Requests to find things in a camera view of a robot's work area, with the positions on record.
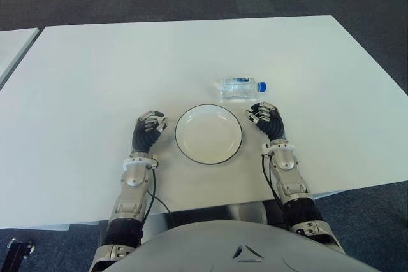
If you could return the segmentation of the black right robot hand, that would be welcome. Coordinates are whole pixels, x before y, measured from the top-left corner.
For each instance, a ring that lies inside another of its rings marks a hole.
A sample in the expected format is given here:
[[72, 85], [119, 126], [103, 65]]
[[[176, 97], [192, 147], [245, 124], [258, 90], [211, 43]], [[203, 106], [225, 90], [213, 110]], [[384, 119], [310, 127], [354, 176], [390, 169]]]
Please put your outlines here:
[[276, 106], [267, 102], [256, 103], [249, 110], [245, 110], [245, 116], [270, 141], [285, 138], [284, 123]]

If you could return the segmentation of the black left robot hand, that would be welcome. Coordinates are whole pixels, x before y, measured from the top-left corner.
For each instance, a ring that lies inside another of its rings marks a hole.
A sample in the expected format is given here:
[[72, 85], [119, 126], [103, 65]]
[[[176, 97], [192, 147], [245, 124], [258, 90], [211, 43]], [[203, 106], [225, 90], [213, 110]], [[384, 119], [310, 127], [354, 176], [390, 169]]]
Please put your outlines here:
[[131, 154], [148, 154], [168, 126], [168, 119], [159, 111], [148, 111], [138, 117], [131, 140]]

